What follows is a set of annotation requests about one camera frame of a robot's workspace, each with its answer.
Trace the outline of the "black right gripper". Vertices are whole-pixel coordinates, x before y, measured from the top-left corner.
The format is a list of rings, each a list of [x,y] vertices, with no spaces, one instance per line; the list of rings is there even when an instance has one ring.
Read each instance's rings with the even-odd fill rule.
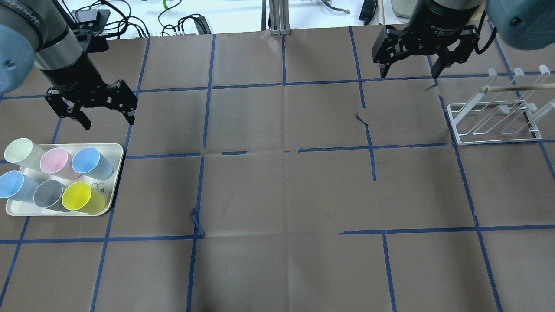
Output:
[[[454,63],[464,63],[474,51],[479,40],[474,25],[464,26],[454,34],[439,36],[436,30],[419,29],[410,31],[385,25],[379,32],[372,47],[372,60],[379,64],[380,77],[386,78],[394,62],[411,55],[437,55],[431,69],[433,79],[437,79],[444,69]]]

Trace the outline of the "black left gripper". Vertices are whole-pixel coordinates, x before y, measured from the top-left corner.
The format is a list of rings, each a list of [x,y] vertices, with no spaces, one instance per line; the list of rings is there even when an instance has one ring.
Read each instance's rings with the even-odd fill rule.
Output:
[[[72,118],[85,130],[90,130],[91,121],[82,108],[105,107],[122,113],[130,126],[135,123],[137,97],[122,79],[109,85],[97,85],[84,95],[71,100],[63,96],[55,87],[50,87],[44,99],[60,118]]]

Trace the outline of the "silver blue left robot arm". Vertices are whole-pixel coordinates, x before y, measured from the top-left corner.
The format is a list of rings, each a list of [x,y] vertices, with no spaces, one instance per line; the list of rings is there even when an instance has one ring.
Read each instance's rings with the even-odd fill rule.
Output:
[[[120,112],[133,125],[137,97],[123,80],[103,81],[88,56],[105,39],[78,30],[55,0],[3,0],[0,3],[1,93],[19,88],[33,67],[51,83],[45,100],[60,118],[71,118],[89,130],[85,108]]]

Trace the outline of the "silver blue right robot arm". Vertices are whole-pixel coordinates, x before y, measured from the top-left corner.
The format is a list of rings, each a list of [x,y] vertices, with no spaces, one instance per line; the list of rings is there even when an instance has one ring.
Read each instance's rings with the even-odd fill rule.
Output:
[[[554,36],[553,0],[499,0],[486,12],[497,35],[514,49]],[[150,40],[141,90],[197,89],[250,85],[333,84],[426,79],[432,77],[424,55],[392,66],[385,78],[371,61],[378,26],[297,29],[283,38],[256,33],[188,34]]]

